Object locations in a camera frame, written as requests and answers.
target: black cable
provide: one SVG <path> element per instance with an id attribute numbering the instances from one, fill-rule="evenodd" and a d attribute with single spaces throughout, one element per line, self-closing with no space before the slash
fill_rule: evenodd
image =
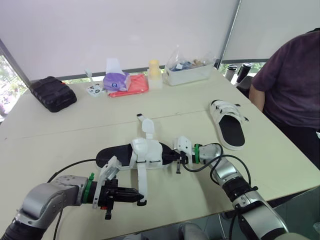
<path id="1" fill-rule="evenodd" d="M 62 168 L 61 170 L 57 171 L 55 174 L 53 174 L 53 175 L 49 178 L 49 180 L 47 181 L 47 183 L 50 183 L 58 174 L 60 174 L 60 173 L 63 172 L 64 170 L 66 170 L 66 169 L 68 169 L 68 168 L 70 168 L 70 167 L 72 167 L 72 166 L 74 166 L 74 165 L 82 164 L 82 163 L 85 163 L 85 162 L 93 162 L 93 161 L 95 161 L 95 160 L 96 160 L 96 159 L 87 159 L 87 160 L 82 160 L 82 161 L 77 161 L 77 162 L 75 162 L 75 163 L 72 163 L 72 164 L 70 164 L 70 165 Z"/>
<path id="2" fill-rule="evenodd" d="M 250 175 L 250 172 L 249 172 L 249 169 L 248 169 L 247 165 L 240 158 L 238 158 L 237 156 L 226 154 L 226 155 L 222 155 L 221 157 L 229 157 L 229 158 L 233 158 L 233 159 L 238 160 L 243 165 L 243 167 L 245 168 L 246 174 L 248 175 L 249 186 L 251 187 L 251 175 Z"/>
<path id="3" fill-rule="evenodd" d="M 232 240 L 232 230 L 234 228 L 236 217 L 237 217 L 237 213 L 235 212 L 230 223 L 228 240 Z"/>
<path id="4" fill-rule="evenodd" d="M 220 159 L 216 162 L 216 164 L 213 166 L 213 168 L 211 169 L 211 171 L 210 171 L 210 178 L 211 178 L 211 180 L 212 180 L 215 184 L 218 184 L 217 181 L 215 181 L 215 180 L 213 179 L 212 173 L 214 172 L 216 166 L 219 164 L 221 158 L 223 158 L 223 157 L 229 157 L 229 158 L 236 159 L 236 160 L 238 160 L 238 161 L 243 165 L 243 167 L 245 168 L 246 174 L 248 175 L 248 183 L 249 183 L 249 186 L 251 186 L 251 175 L 250 175 L 249 169 L 248 169 L 247 165 L 246 165 L 240 158 L 238 158 L 237 156 L 233 156 L 233 155 L 229 155 L 229 154 L 220 155 L 220 156 L 217 156 L 217 157 L 213 158 L 213 159 L 210 160 L 207 164 L 205 164 L 204 166 L 202 166 L 202 167 L 200 167 L 200 168 L 198 168 L 198 169 L 190 169 L 190 168 L 187 168 L 187 167 L 185 166 L 185 164 L 182 164 L 182 166 L 185 168 L 185 170 L 187 170 L 187 171 L 189 171 L 189 172 L 192 172 L 192 173 L 196 173 L 196 172 L 199 172 L 199 171 L 205 169 L 205 168 L 208 167 L 210 164 L 212 164 L 215 160 L 217 160 L 217 159 L 220 158 Z"/>
<path id="5" fill-rule="evenodd" d="M 55 172 L 50 178 L 49 180 L 47 181 L 47 183 L 50 183 L 58 174 L 60 174 L 61 172 L 63 172 L 64 170 L 74 166 L 74 165 L 77 165 L 77 164 L 82 164 L 82 163 L 86 163 L 86 162 L 93 162 L 93 161 L 96 161 L 96 159 L 87 159 L 87 160 L 82 160 L 82 161 L 77 161 L 77 162 L 74 162 L 62 169 L 60 169 L 59 171 Z M 63 212 L 63 209 L 61 209 L 60 211 L 60 214 L 59 214 L 59 218 L 58 218 L 58 221 L 56 222 L 56 225 L 55 225 L 55 229 L 54 229 L 54 234 L 53 234 L 53 240 L 56 240 L 56 236 L 57 236 L 57 232 L 58 232 L 58 227 L 59 227 L 59 223 L 60 223 L 60 220 L 61 220 L 61 217 L 62 217 L 62 212 Z"/>
<path id="6" fill-rule="evenodd" d="M 60 214 L 59 214 L 58 221 L 56 222 L 56 225 L 55 225 L 54 234 L 53 234 L 53 240 L 56 240 L 59 223 L 60 223 L 60 220 L 61 220 L 61 217 L 62 217 L 62 211 L 63 211 L 63 209 L 61 209 Z"/>
<path id="7" fill-rule="evenodd" d="M 215 184 L 217 184 L 219 186 L 219 183 L 214 179 L 213 173 L 214 173 L 214 168 L 211 168 L 210 171 L 210 179 L 212 180 L 212 182 L 214 182 Z"/>
<path id="8" fill-rule="evenodd" d="M 182 164 L 182 166 L 184 167 L 185 170 L 189 171 L 189 172 L 192 172 L 192 173 L 196 173 L 196 172 L 200 172 L 201 170 L 205 169 L 206 167 L 210 166 L 215 160 L 217 159 L 221 159 L 222 157 L 222 154 L 223 154 L 223 148 L 222 146 L 219 144 L 219 143 L 212 143 L 212 144 L 215 144 L 215 145 L 218 145 L 220 147 L 220 155 L 219 156 L 216 156 L 215 158 L 211 159 L 209 162 L 207 162 L 204 166 L 198 168 L 198 169 L 190 169 L 190 168 L 187 168 L 185 164 Z"/>

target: white roller blind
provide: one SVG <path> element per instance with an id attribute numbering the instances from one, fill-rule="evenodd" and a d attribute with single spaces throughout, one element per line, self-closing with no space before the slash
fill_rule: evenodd
<path id="1" fill-rule="evenodd" d="M 268 59 L 290 39 L 319 27 L 319 0 L 242 0 L 224 60 Z"/>
<path id="2" fill-rule="evenodd" d="M 179 44 L 186 57 L 217 57 L 236 0 L 2 0 L 0 38 L 30 80 L 164 65 Z"/>

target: person's arm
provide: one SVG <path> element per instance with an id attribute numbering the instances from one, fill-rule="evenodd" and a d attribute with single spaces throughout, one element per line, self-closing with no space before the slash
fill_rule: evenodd
<path id="1" fill-rule="evenodd" d="M 265 106 L 265 92 L 257 90 L 251 84 L 249 100 L 262 112 Z"/>
<path id="2" fill-rule="evenodd" d="M 291 41 L 280 47 L 252 79 L 249 100 L 262 112 L 265 106 L 265 92 L 274 87 L 291 47 Z"/>

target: tissue box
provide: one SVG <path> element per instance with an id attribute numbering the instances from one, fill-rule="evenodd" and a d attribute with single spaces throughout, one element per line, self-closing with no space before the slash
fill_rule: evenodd
<path id="1" fill-rule="evenodd" d="M 104 88 L 109 91 L 128 91 L 131 84 L 130 74 L 127 72 L 109 72 L 103 78 Z"/>

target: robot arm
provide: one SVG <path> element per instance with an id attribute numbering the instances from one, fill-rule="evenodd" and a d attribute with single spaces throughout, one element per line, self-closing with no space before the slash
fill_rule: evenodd
<path id="1" fill-rule="evenodd" d="M 144 196 L 134 188 L 118 187 L 119 161 L 114 159 L 101 171 L 99 181 L 82 176 L 60 176 L 33 188 L 25 197 L 1 240 L 40 240 L 57 214 L 67 206 L 96 203 L 111 219 L 114 202 L 134 203 Z"/>
<path id="2" fill-rule="evenodd" d="M 288 232 L 285 222 L 257 192 L 258 188 L 251 187 L 225 157 L 213 176 L 232 202 L 240 229 L 248 239 L 273 240 Z"/>
<path id="3" fill-rule="evenodd" d="M 189 142 L 183 144 L 182 141 L 176 139 L 174 148 L 177 152 L 184 152 Z M 192 160 L 186 158 L 186 153 L 180 154 L 182 157 L 177 162 L 178 166 L 187 164 L 190 161 L 200 164 L 208 164 L 210 160 L 220 156 L 221 149 L 216 144 L 208 144 L 192 149 Z M 241 231 L 250 240 L 274 240 L 278 236 L 288 232 L 287 226 L 282 218 L 270 207 L 270 205 L 257 192 L 257 187 L 251 187 L 243 178 L 237 168 L 226 157 L 213 161 L 210 165 L 213 170 L 213 178 L 222 187 L 235 209 Z"/>

